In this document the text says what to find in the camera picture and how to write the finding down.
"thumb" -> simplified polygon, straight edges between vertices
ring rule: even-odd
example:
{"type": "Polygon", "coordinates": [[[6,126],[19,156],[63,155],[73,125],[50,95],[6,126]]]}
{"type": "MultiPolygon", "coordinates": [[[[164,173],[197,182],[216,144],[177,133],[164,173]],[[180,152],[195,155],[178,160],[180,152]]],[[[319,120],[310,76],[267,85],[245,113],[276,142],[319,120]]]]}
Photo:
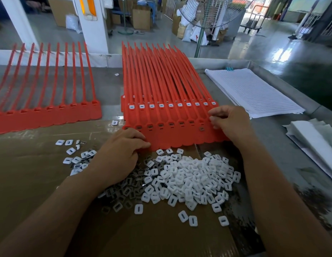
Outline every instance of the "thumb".
{"type": "Polygon", "coordinates": [[[214,126],[220,127],[221,129],[225,127],[227,121],[227,119],[223,119],[216,116],[210,116],[209,119],[214,126]]]}
{"type": "Polygon", "coordinates": [[[129,139],[130,142],[130,148],[132,151],[135,151],[137,149],[146,149],[151,146],[150,142],[145,142],[144,140],[134,138],[134,139],[129,139]]]}

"cardboard sheet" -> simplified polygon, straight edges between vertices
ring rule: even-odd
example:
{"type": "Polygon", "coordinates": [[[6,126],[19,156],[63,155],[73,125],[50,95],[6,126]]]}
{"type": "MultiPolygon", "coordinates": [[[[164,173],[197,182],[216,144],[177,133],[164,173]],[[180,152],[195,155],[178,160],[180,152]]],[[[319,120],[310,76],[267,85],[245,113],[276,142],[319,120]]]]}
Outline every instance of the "cardboard sheet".
{"type": "MultiPolygon", "coordinates": [[[[0,135],[0,241],[31,214],[70,174],[62,161],[68,146],[56,146],[58,139],[80,139],[80,149],[98,150],[123,125],[111,121],[88,121],[0,135]]],[[[195,146],[185,147],[185,155],[198,158],[195,146]]],[[[105,198],[95,199],[84,214],[66,256],[238,256],[228,227],[221,227],[210,205],[198,205],[191,212],[184,203],[173,208],[162,200],[143,203],[142,215],[133,207],[101,208],[105,198]],[[181,223],[185,210],[198,218],[198,227],[181,223]]]]}

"red plastic sheet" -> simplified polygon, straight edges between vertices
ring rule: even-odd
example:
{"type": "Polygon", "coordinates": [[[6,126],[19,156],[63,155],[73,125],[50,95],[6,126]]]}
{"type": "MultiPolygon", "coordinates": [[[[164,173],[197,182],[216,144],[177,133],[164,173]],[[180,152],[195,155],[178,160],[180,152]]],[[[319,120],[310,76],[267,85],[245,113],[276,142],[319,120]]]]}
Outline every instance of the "red plastic sheet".
{"type": "Polygon", "coordinates": [[[180,50],[122,42],[122,63],[124,128],[141,131],[151,150],[228,140],[213,129],[207,112],[218,105],[180,50]]]}
{"type": "MultiPolygon", "coordinates": [[[[75,43],[72,43],[72,51],[69,50],[68,44],[65,43],[65,66],[60,67],[58,65],[60,58],[60,44],[57,44],[56,51],[56,63],[55,65],[50,65],[50,43],[48,44],[46,53],[46,68],[43,76],[43,83],[40,94],[35,94],[36,86],[38,85],[39,73],[40,73],[40,64],[41,57],[43,52],[44,45],[41,43],[40,50],[38,52],[34,51],[35,45],[33,44],[30,50],[30,55],[28,59],[28,64],[25,69],[25,74],[23,81],[18,81],[18,73],[21,66],[22,56],[25,52],[25,45],[23,44],[20,51],[17,51],[17,45],[15,44],[13,50],[10,55],[9,63],[6,67],[3,79],[0,83],[0,93],[4,93],[2,97],[0,97],[0,134],[20,131],[25,129],[35,129],[38,127],[46,127],[51,125],[59,125],[64,123],[74,123],[76,121],[87,121],[91,119],[99,119],[102,116],[101,107],[99,101],[96,99],[95,86],[93,82],[93,75],[89,60],[89,55],[87,51],[86,44],[84,43],[86,59],[88,63],[88,72],[89,79],[92,91],[92,100],[86,100],[86,87],[85,87],[85,76],[84,76],[84,67],[82,56],[78,56],[80,60],[80,69],[81,69],[81,81],[79,77],[76,76],[76,66],[75,66],[75,43]],[[34,53],[38,53],[38,61],[34,74],[34,78],[32,82],[29,82],[29,72],[31,69],[31,60],[34,53]],[[12,66],[12,61],[14,56],[18,56],[18,62],[16,66],[12,66]],[[69,69],[67,67],[68,60],[71,59],[73,61],[73,87],[72,87],[72,102],[70,104],[66,104],[66,91],[67,91],[67,79],[69,69]],[[53,77],[52,83],[52,92],[49,103],[43,106],[43,101],[46,100],[46,88],[48,86],[49,80],[49,67],[55,66],[55,74],[53,77]],[[15,67],[13,76],[9,76],[9,71],[11,67],[15,67]],[[60,85],[58,83],[58,73],[61,72],[64,76],[63,80],[63,90],[62,90],[62,98],[61,103],[56,104],[57,100],[57,86],[60,85]],[[77,86],[81,85],[82,87],[82,100],[81,102],[76,101],[76,91],[77,86]],[[14,94],[13,90],[15,87],[18,88],[18,93],[14,94]],[[39,99],[37,104],[32,105],[32,99],[35,95],[39,95],[39,99]],[[23,102],[23,106],[18,107],[19,103],[23,102]]],[[[78,50],[79,54],[81,54],[81,45],[78,42],[78,50]]]]}

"white pillar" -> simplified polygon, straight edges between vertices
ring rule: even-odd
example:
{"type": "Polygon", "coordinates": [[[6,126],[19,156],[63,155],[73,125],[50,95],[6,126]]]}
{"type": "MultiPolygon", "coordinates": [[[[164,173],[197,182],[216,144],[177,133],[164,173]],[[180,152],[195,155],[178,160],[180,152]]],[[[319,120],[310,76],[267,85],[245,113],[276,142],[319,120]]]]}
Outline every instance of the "white pillar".
{"type": "Polygon", "coordinates": [[[96,21],[88,21],[85,19],[80,0],[74,0],[75,8],[79,15],[80,24],[83,30],[85,42],[89,53],[108,54],[109,53],[109,37],[106,22],[103,17],[100,0],[94,0],[96,8],[96,21]]]}
{"type": "Polygon", "coordinates": [[[27,15],[22,7],[20,0],[1,0],[6,12],[19,35],[22,42],[25,43],[27,50],[31,49],[31,45],[35,43],[35,49],[39,49],[39,41],[36,39],[33,29],[27,15]]]}

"forearm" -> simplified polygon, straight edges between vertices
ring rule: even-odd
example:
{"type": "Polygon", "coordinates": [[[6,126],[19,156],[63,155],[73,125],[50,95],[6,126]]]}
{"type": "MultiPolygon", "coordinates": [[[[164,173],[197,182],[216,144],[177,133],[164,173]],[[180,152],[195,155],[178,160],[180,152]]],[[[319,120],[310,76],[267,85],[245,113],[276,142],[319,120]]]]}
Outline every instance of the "forearm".
{"type": "Polygon", "coordinates": [[[55,192],[0,244],[0,256],[63,256],[77,225],[98,195],[84,172],[67,177],[55,192]]]}
{"type": "Polygon", "coordinates": [[[240,146],[256,225],[271,256],[332,256],[332,238],[286,180],[264,146],[240,146]]]}

